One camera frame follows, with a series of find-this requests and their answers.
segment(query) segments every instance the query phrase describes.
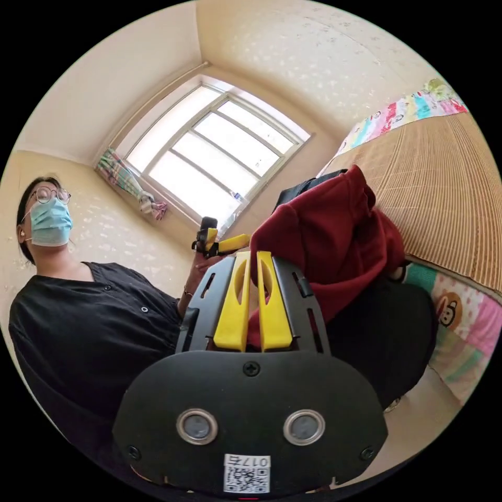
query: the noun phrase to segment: woman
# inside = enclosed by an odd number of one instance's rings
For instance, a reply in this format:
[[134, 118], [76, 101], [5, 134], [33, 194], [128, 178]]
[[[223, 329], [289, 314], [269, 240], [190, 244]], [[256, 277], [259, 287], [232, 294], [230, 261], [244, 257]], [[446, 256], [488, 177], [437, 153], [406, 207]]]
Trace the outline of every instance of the woman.
[[172, 355], [190, 297], [220, 257], [196, 253], [179, 299], [116, 263], [69, 252], [70, 194], [37, 178], [17, 213], [17, 238], [36, 274], [10, 308], [9, 331], [26, 381], [66, 439], [127, 480], [111, 429], [124, 392], [145, 368]]

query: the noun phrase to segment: eyeglasses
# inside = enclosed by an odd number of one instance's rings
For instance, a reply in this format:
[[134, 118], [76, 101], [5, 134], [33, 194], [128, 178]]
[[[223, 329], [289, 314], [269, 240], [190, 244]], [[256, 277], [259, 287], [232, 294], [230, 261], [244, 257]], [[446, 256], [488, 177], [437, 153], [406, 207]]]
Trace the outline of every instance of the eyeglasses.
[[45, 204], [52, 199], [53, 193], [63, 204], [68, 204], [71, 194], [69, 194], [64, 188], [58, 188], [57, 190], [50, 190], [47, 187], [38, 187], [37, 190], [31, 196], [32, 197], [33, 195], [36, 196], [37, 200], [41, 204]]

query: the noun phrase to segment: curtain rod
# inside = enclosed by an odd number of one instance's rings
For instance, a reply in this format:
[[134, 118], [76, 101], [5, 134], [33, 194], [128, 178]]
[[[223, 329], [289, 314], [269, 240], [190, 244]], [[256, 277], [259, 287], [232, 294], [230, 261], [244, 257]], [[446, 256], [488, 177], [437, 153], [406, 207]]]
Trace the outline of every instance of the curtain rod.
[[200, 70], [201, 68], [204, 68], [209, 65], [210, 65], [209, 61], [204, 61], [203, 63], [195, 66], [194, 68], [188, 70], [187, 72], [184, 72], [183, 75], [180, 75], [179, 77], [175, 78], [172, 82], [169, 82], [167, 85], [165, 85], [154, 96], [152, 96], [146, 103], [144, 103], [138, 110], [136, 110], [136, 112], [134, 112], [131, 115], [131, 117], [125, 122], [125, 124], [119, 129], [117, 134], [115, 134], [115, 136], [113, 136], [113, 138], [110, 141], [108, 141], [107, 143], [109, 145], [111, 145], [120, 136], [120, 134], [124, 131], [124, 129], [131, 123], [131, 121], [134, 120], [134, 118], [137, 117], [138, 114], [141, 113], [142, 110], [144, 110], [146, 107], [148, 107], [151, 102], [155, 101], [159, 97], [159, 95], [161, 95], [163, 92], [165, 92], [165, 90], [168, 87], [175, 85], [177, 82], [179, 82], [180, 80], [183, 80], [191, 73], [194, 73], [197, 70]]

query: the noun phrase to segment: bamboo mat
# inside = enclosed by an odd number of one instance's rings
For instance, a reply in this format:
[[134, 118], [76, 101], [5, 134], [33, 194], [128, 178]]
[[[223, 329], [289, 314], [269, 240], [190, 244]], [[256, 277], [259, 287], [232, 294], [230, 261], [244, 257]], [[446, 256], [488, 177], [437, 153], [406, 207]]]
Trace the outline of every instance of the bamboo mat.
[[470, 113], [409, 123], [335, 157], [357, 164], [408, 255], [502, 294], [502, 181]]

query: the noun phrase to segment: window pane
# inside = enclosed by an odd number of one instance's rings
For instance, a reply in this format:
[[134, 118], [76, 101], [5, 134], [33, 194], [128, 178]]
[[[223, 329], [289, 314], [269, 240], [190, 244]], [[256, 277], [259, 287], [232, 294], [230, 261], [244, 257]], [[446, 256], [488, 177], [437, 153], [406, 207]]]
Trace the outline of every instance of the window pane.
[[150, 176], [201, 217], [211, 216], [223, 223], [240, 205], [230, 194], [171, 152], [162, 156]]
[[198, 87], [169, 110], [142, 138], [128, 155], [127, 160], [140, 172], [157, 155], [159, 150], [194, 115], [220, 96], [220, 93]]
[[249, 113], [247, 110], [231, 101], [227, 101], [225, 104], [220, 106], [218, 111], [236, 120], [244, 127], [247, 127], [250, 131], [253, 131], [255, 134], [260, 136], [260, 138], [268, 141], [281, 153], [286, 153], [293, 146], [293, 143], [285, 138], [283, 134], [276, 131], [273, 127], [269, 126], [257, 116]]
[[237, 162], [195, 134], [185, 134], [173, 146], [173, 150], [202, 167], [211, 176], [243, 197], [258, 181]]
[[195, 130], [260, 176], [263, 176], [279, 158], [247, 132], [214, 113], [210, 113]]

